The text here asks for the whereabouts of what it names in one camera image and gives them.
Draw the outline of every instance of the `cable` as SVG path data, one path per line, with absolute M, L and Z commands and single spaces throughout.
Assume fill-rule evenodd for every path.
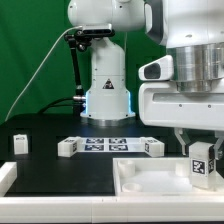
M 73 104 L 52 105 L 52 106 L 49 106 L 49 107 L 45 108 L 44 111 L 41 111 L 41 113 L 38 113 L 38 114 L 43 114 L 45 111 L 47 111 L 48 109 L 53 108 L 53 107 L 73 107 L 73 106 L 74 106 Z
M 34 75 L 32 76 L 32 78 L 30 79 L 30 81 L 27 83 L 27 85 L 24 87 L 24 89 L 22 90 L 22 92 L 19 94 L 19 96 L 16 98 L 16 100 L 14 101 L 14 103 L 12 104 L 6 118 L 5 118 L 5 122 L 9 119 L 14 107 L 16 106 L 17 102 L 20 100 L 20 98 L 22 97 L 22 95 L 26 92 L 26 90 L 28 89 L 28 87 L 30 86 L 30 84 L 32 83 L 32 81 L 34 80 L 34 78 L 37 76 L 38 72 L 40 71 L 40 69 L 42 68 L 42 66 L 44 65 L 44 63 L 46 62 L 46 60 L 48 59 L 48 57 L 51 55 L 52 51 L 54 50 L 54 48 L 56 47 L 56 45 L 58 44 L 58 42 L 61 40 L 61 38 L 69 31 L 71 30 L 77 30 L 79 29 L 80 26 L 78 27 L 72 27 L 70 29 L 67 29 L 65 32 L 63 32 L 61 34 L 61 36 L 56 40 L 56 42 L 54 43 L 54 45 L 52 46 L 52 48 L 50 49 L 50 51 L 48 52 L 48 54 L 45 56 L 44 60 L 41 62 L 40 66 L 37 68 L 36 72 L 34 73 Z
M 61 103 L 61 102 L 64 102 L 64 101 L 69 101 L 69 100 L 73 100 L 73 97 L 66 97 L 66 98 L 61 98 L 61 99 L 55 100 L 52 103 L 49 103 L 44 108 L 42 108 L 41 110 L 39 110 L 38 114 L 43 114 L 48 108 L 50 108 L 52 106 L 55 106 L 55 104 L 57 104 L 57 103 Z

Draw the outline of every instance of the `blue light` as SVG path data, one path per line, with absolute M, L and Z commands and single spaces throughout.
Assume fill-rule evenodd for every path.
M 128 111 L 129 111 L 129 114 L 132 114 L 132 110 L 131 110 L 131 93 L 129 92 L 128 93 Z
M 86 109 L 84 111 L 84 114 L 88 114 L 88 103 L 89 102 L 89 94 L 88 92 L 86 93 Z

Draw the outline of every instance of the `black table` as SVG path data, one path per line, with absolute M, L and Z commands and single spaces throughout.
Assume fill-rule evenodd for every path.
M 28 136 L 28 155 L 14 155 L 16 134 Z M 212 132 L 189 134 L 193 140 L 215 142 Z M 76 153 L 71 158 L 59 158 L 57 143 L 69 136 L 155 137 L 165 143 L 166 156 L 181 156 L 181 146 L 171 128 L 146 127 L 140 121 L 102 128 L 83 124 L 72 115 L 18 115 L 0 126 L 0 166 L 16 161 L 18 169 L 18 178 L 6 197 L 113 196 L 113 158 L 148 157 L 145 153 Z M 218 167 L 224 170 L 223 161 Z

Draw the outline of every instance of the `white tray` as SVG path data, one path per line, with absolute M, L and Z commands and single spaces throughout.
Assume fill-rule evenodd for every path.
M 135 174 L 121 177 L 118 162 L 131 160 L 135 164 Z M 213 190 L 193 187 L 189 177 L 176 175 L 176 164 L 186 162 L 186 158 L 134 158 L 114 159 L 113 174 L 116 196 L 186 196 L 186 195 L 224 195 L 224 179 L 216 173 Z M 123 192 L 127 183 L 139 184 L 141 192 Z

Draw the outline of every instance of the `green wall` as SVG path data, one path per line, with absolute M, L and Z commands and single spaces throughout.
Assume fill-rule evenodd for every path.
M 56 39 L 71 25 L 67 19 L 69 0 L 0 1 L 0 122 L 28 83 Z M 125 36 L 112 38 L 121 47 Z M 165 54 L 144 31 L 128 33 L 127 88 L 132 92 L 132 109 L 138 112 L 140 86 L 138 68 Z M 85 90 L 91 85 L 90 51 L 79 53 Z M 75 93 L 70 51 L 62 40 L 40 73 L 18 102 L 12 115 L 36 113 L 46 104 Z M 71 109 L 51 109 L 49 113 L 72 113 Z

